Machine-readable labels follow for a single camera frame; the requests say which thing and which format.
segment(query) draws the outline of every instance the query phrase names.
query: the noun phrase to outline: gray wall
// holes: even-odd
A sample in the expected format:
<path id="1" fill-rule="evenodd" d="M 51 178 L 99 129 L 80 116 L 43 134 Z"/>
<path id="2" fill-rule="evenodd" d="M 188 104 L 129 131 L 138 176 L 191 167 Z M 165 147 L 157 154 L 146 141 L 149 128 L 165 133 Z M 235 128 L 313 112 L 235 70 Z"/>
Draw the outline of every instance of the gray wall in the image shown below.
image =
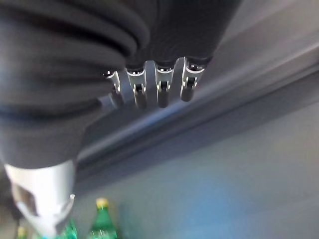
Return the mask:
<path id="1" fill-rule="evenodd" d="M 97 168 L 76 188 L 80 235 L 102 196 L 126 239 L 319 238 L 317 77 Z"/>

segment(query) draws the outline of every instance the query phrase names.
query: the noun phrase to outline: bottle cap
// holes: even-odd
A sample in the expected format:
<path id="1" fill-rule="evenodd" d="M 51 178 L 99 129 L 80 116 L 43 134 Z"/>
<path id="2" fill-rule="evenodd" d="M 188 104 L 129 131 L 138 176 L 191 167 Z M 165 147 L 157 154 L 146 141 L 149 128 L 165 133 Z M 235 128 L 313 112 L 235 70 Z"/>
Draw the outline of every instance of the bottle cap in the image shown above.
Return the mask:
<path id="1" fill-rule="evenodd" d="M 27 230 L 25 227 L 18 227 L 18 237 L 26 236 Z"/>
<path id="2" fill-rule="evenodd" d="M 106 198 L 98 198 L 96 200 L 97 208 L 107 208 L 109 206 L 109 201 Z"/>

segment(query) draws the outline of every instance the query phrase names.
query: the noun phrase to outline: robotic hand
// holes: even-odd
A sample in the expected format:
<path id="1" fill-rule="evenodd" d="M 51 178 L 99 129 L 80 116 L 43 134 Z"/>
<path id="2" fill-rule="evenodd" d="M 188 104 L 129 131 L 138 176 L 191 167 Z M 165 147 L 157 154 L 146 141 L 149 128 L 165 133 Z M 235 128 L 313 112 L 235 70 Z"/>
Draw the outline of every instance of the robotic hand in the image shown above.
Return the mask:
<path id="1" fill-rule="evenodd" d="M 0 1 L 0 153 L 17 207 L 43 235 L 64 228 L 76 158 L 99 97 L 120 106 L 126 69 L 147 106 L 145 62 L 155 62 L 158 104 L 168 105 L 184 57 L 189 101 L 240 0 Z"/>

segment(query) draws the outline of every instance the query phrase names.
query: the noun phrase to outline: bottle neck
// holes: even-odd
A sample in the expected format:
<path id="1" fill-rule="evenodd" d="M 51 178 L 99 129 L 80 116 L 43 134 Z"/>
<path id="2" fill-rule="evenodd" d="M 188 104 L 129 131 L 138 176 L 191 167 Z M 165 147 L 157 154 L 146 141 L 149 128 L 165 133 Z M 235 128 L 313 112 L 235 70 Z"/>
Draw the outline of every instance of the bottle neck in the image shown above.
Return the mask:
<path id="1" fill-rule="evenodd" d="M 108 207 L 99 207 L 97 208 L 97 217 L 96 222 L 100 223 L 103 222 L 105 224 L 112 224 L 111 217 L 109 215 L 109 208 Z"/>
<path id="2" fill-rule="evenodd" d="M 98 211 L 98 212 L 109 212 L 109 208 L 108 207 L 98 207 L 98 208 L 96 208 L 96 210 Z"/>

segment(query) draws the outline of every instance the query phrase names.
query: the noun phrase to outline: green glass bottle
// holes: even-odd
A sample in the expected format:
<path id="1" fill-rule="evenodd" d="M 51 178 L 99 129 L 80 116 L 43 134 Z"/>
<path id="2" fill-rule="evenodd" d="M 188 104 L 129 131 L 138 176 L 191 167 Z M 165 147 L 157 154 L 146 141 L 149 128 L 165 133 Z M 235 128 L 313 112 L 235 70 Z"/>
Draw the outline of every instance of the green glass bottle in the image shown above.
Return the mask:
<path id="1" fill-rule="evenodd" d="M 78 238 L 78 234 L 75 228 L 75 224 L 73 221 L 69 221 L 69 223 L 66 225 L 61 235 L 58 236 L 56 239 L 77 239 L 77 238 Z"/>
<path id="2" fill-rule="evenodd" d="M 28 232 L 25 227 L 18 227 L 17 239 L 27 239 Z"/>
<path id="3" fill-rule="evenodd" d="M 63 232 L 59 236 L 56 236 L 54 238 L 40 236 L 37 232 L 35 232 L 32 237 L 32 239 L 77 239 L 77 238 L 78 238 L 78 234 L 73 221 L 69 221 L 69 223 L 66 225 Z"/>
<path id="4" fill-rule="evenodd" d="M 109 214 L 109 202 L 107 199 L 96 200 L 97 216 L 91 227 L 88 239 L 117 239 L 116 229 Z"/>

